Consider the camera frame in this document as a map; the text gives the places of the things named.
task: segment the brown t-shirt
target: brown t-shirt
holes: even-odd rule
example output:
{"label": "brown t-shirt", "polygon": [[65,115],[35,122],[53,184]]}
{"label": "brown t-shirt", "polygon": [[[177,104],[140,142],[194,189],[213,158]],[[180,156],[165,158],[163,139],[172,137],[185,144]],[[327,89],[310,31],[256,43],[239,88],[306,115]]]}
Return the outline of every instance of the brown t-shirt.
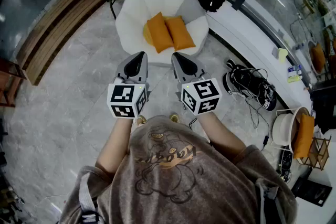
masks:
{"label": "brown t-shirt", "polygon": [[255,181],[279,186],[287,223],[295,197],[256,146],[230,162],[186,125],[150,119],[131,135],[129,153],[114,178],[81,169],[60,223],[78,223],[79,183],[90,172],[90,195],[106,223],[259,223]]}

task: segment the person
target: person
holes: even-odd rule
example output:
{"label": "person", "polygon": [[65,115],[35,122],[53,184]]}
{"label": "person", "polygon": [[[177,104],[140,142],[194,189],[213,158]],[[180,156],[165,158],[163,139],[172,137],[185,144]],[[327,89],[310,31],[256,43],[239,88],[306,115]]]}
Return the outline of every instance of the person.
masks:
{"label": "person", "polygon": [[141,117],[132,134],[133,120],[117,119],[95,167],[80,170],[59,223],[81,223],[85,188],[99,223],[294,223],[295,197],[260,150],[213,112],[197,119],[211,143],[177,115]]}

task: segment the shoe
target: shoe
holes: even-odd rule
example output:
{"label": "shoe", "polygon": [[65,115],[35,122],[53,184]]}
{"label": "shoe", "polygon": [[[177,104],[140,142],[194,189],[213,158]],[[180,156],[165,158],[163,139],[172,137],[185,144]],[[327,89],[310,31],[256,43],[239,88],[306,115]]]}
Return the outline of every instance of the shoe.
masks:
{"label": "shoe", "polygon": [[180,118],[179,116],[176,114],[176,113],[173,113],[169,116],[169,119],[172,121],[172,122],[175,122],[175,123],[180,123]]}
{"label": "shoe", "polygon": [[142,124],[145,124],[147,122],[146,118],[143,115],[139,115],[139,117],[136,119],[137,126],[140,126]]}

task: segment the wooden bench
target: wooden bench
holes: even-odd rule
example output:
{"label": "wooden bench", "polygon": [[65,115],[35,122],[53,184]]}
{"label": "wooden bench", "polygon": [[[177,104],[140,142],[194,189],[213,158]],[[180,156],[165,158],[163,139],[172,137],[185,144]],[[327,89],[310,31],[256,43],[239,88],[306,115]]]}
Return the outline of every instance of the wooden bench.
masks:
{"label": "wooden bench", "polygon": [[32,85],[38,85],[66,41],[105,0],[59,0],[37,23],[17,55]]}

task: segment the white chair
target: white chair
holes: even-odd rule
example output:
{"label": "white chair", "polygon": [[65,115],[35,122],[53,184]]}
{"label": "white chair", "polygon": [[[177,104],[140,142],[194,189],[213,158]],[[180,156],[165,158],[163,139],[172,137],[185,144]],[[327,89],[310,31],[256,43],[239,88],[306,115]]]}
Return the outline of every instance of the white chair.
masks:
{"label": "white chair", "polygon": [[171,65],[174,48],[168,48],[158,54],[155,47],[149,45],[143,37],[143,26],[159,12],[163,16],[182,16],[196,47],[179,51],[188,55],[199,53],[209,26],[198,0],[125,0],[115,21],[123,49],[129,54],[146,52],[149,63],[160,66]]}

